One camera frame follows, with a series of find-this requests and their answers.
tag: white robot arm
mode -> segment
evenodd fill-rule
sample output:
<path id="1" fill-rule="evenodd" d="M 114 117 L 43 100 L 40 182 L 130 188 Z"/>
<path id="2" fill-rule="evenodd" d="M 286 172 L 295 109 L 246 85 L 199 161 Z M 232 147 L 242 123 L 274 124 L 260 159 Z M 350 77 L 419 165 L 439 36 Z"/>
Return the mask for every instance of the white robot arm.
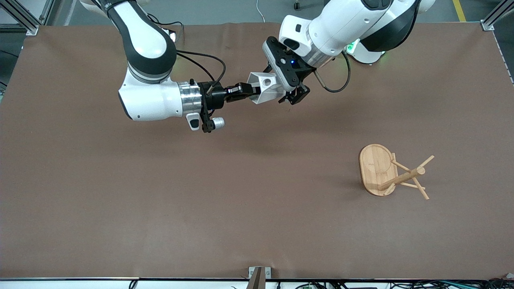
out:
<path id="1" fill-rule="evenodd" d="M 79 1 L 80 1 L 80 4 L 82 4 L 82 6 L 84 6 L 84 8 L 86 8 L 87 10 L 107 17 L 107 15 L 103 12 L 103 10 L 100 9 L 93 2 L 93 0 L 79 0 Z M 137 1 L 137 4 L 139 4 L 139 6 L 141 6 L 141 7 L 146 5 L 146 4 L 148 4 L 148 3 L 150 3 L 150 0 L 138 0 Z"/>
<path id="2" fill-rule="evenodd" d="M 279 38 L 269 37 L 263 44 L 268 59 L 264 72 L 251 73 L 249 83 L 229 87 L 218 81 L 172 81 L 175 45 L 135 0 L 81 1 L 91 1 L 103 11 L 122 36 L 128 68 L 119 98 L 127 116 L 136 121 L 185 116 L 192 130 L 199 130 L 201 122 L 202 130 L 210 133 L 225 122 L 211 119 L 209 111 L 225 102 L 250 98 L 262 103 L 279 97 L 279 102 L 300 102 L 310 91 L 303 80 L 357 38 L 370 51 L 396 47 L 414 25 L 421 1 L 434 0 L 331 0 L 312 21 L 288 15 Z M 414 16 L 390 13 L 393 1 L 413 3 L 414 8 L 406 11 L 413 10 Z"/>

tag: brown tabletop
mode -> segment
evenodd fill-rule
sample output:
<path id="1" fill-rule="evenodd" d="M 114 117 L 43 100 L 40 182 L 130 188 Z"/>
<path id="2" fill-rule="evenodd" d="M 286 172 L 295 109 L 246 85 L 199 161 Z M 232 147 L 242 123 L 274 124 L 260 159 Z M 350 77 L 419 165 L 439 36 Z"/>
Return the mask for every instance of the brown tabletop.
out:
<path id="1" fill-rule="evenodd" d="M 178 47 L 227 63 L 223 85 L 266 66 L 277 24 L 186 27 Z M 195 57 L 213 74 L 221 68 Z M 1 103 L 1 277 L 480 279 L 514 271 L 514 88 L 492 32 L 418 24 L 338 94 L 310 76 L 291 106 L 249 100 L 191 132 L 129 120 L 114 27 L 41 27 Z M 343 59 L 320 69 L 339 87 Z M 207 77 L 178 59 L 173 80 Z M 431 198 L 373 196 L 359 151 L 379 143 Z"/>

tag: wooden stand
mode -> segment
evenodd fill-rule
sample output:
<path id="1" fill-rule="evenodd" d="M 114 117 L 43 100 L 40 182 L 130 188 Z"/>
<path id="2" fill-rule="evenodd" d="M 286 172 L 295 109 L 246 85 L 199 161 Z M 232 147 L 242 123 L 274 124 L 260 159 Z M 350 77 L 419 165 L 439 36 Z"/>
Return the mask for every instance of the wooden stand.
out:
<path id="1" fill-rule="evenodd" d="M 362 181 L 366 190 L 373 195 L 387 196 L 391 194 L 397 185 L 417 188 L 423 197 L 428 200 L 425 188 L 422 187 L 417 177 L 425 174 L 424 166 L 430 162 L 434 156 L 430 156 L 417 168 L 410 170 L 406 166 L 396 161 L 396 156 L 386 147 L 377 144 L 370 144 L 360 152 L 359 162 Z M 398 175 L 398 167 L 406 173 Z M 414 184 L 406 183 L 412 179 Z"/>

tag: metal frame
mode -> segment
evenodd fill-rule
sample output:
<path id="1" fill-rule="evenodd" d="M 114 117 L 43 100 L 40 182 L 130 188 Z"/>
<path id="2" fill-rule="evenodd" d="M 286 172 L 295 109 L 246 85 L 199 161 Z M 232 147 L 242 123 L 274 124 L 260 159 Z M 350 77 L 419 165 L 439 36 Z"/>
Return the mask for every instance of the metal frame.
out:
<path id="1" fill-rule="evenodd" d="M 496 6 L 491 13 L 489 13 L 483 20 L 480 20 L 480 25 L 484 31 L 494 30 L 494 23 L 500 20 L 502 16 L 514 7 L 514 0 L 503 0 Z"/>
<path id="2" fill-rule="evenodd" d="M 253 272 L 257 268 L 262 268 L 264 272 L 262 274 L 265 276 L 265 279 L 271 279 L 271 267 L 262 267 L 262 266 L 254 266 L 254 267 L 248 267 L 248 278 L 252 278 Z"/>
<path id="3" fill-rule="evenodd" d="M 38 27 L 47 23 L 55 2 L 56 0 L 47 0 L 41 15 L 36 18 L 17 0 L 0 0 L 0 7 L 18 21 L 18 24 L 0 24 L 0 29 L 7 32 L 27 30 L 27 35 L 34 36 L 38 33 Z"/>
<path id="4" fill-rule="evenodd" d="M 17 0 L 0 0 L 2 6 L 18 23 L 27 29 L 27 35 L 36 35 L 42 23 Z"/>

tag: metal bracket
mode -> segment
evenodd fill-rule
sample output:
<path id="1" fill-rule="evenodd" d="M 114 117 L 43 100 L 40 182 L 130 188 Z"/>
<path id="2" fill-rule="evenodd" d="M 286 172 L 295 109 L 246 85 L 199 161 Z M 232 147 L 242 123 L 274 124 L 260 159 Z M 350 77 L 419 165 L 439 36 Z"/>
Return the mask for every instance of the metal bracket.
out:
<path id="1" fill-rule="evenodd" d="M 36 35 L 38 35 L 38 31 L 39 31 L 39 25 L 36 25 L 34 32 L 31 32 L 30 30 L 27 30 L 27 33 L 25 35 L 26 36 L 36 36 Z"/>
<path id="2" fill-rule="evenodd" d="M 484 24 L 484 20 L 480 20 L 480 26 L 482 27 L 483 31 L 494 31 L 494 26 L 491 25 L 489 27 L 486 27 Z"/>
<path id="3" fill-rule="evenodd" d="M 252 275 L 257 268 L 264 269 L 263 273 L 264 273 L 265 279 L 271 279 L 271 267 L 262 267 L 262 266 L 248 267 L 248 278 L 252 278 Z"/>
<path id="4" fill-rule="evenodd" d="M 30 13 L 25 6 L 20 4 L 18 1 L 13 0 L 0 0 L 0 7 L 2 7 L 11 17 L 16 19 L 18 23 L 27 31 L 27 35 L 36 35 L 38 25 L 42 23 Z"/>

